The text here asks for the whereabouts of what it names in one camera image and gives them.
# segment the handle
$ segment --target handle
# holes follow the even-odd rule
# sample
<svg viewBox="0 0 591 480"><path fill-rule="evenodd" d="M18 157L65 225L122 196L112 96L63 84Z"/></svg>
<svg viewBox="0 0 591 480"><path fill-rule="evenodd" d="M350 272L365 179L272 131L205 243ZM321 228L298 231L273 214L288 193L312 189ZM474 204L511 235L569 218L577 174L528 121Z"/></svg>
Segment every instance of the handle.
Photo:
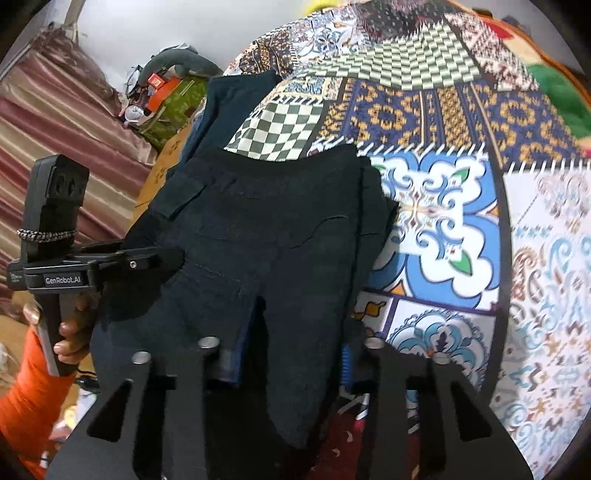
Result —
<svg viewBox="0 0 591 480"><path fill-rule="evenodd" d="M68 377L78 365L68 365L57 359L53 347L64 337L60 335L62 318L68 318L76 310L75 295L35 295L35 301L41 307L41 320L37 332L47 361L47 372L52 377Z"/></svg>

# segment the checkered pattern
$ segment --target checkered pattern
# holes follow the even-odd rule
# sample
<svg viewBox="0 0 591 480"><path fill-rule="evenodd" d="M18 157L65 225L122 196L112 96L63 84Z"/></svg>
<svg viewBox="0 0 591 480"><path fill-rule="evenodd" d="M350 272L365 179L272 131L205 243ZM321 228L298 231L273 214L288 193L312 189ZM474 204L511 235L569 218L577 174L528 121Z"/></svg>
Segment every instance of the checkered pattern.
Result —
<svg viewBox="0 0 591 480"><path fill-rule="evenodd" d="M480 70L447 24L409 39L385 41L363 53L321 61L298 74L373 80L401 90L447 87L480 78Z"/></svg>
<svg viewBox="0 0 591 480"><path fill-rule="evenodd" d="M323 105L270 102L239 128L226 150L257 160L284 161L299 158Z"/></svg>

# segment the patterned bedspread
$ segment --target patterned bedspread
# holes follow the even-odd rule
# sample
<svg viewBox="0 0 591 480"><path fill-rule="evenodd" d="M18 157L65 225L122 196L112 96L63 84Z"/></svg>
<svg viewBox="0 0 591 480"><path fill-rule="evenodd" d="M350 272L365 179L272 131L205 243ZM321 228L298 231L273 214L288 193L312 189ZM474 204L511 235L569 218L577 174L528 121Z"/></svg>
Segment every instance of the patterned bedspread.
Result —
<svg viewBox="0 0 591 480"><path fill-rule="evenodd" d="M401 210L355 316L403 352L450 355L542 478L591 402L591 171L548 97L443 0L325 9L226 74L268 69L284 81L226 149L371 158Z"/></svg>

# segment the screw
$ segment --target screw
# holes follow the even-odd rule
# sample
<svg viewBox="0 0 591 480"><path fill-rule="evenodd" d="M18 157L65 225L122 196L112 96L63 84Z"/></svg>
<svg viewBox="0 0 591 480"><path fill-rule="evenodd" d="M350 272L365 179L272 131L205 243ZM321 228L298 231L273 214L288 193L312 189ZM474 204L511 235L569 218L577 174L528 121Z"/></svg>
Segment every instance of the screw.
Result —
<svg viewBox="0 0 591 480"><path fill-rule="evenodd" d="M219 346L220 339L217 337L203 337L198 341L198 344L204 350L211 350Z"/></svg>
<svg viewBox="0 0 591 480"><path fill-rule="evenodd" d="M435 352L432 354L431 358L437 365L447 365L449 362L452 361L449 354L445 352Z"/></svg>
<svg viewBox="0 0 591 480"><path fill-rule="evenodd" d="M371 350L379 350L386 346L386 342L384 342L381 338L378 337L370 337L365 339L365 348L369 348Z"/></svg>
<svg viewBox="0 0 591 480"><path fill-rule="evenodd" d="M131 361L136 365L145 365L150 360L152 360L152 355L148 352L135 352L133 357L131 357Z"/></svg>

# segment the orange sleeve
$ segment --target orange sleeve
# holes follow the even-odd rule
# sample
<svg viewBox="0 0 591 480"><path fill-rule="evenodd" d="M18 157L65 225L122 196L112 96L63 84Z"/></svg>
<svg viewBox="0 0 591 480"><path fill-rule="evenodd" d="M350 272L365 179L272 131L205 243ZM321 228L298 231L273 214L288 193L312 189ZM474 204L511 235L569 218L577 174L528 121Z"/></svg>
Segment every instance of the orange sleeve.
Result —
<svg viewBox="0 0 591 480"><path fill-rule="evenodd" d="M36 478L43 477L39 461L74 377L47 373L41 342L29 329L17 380L0 400L0 432Z"/></svg>

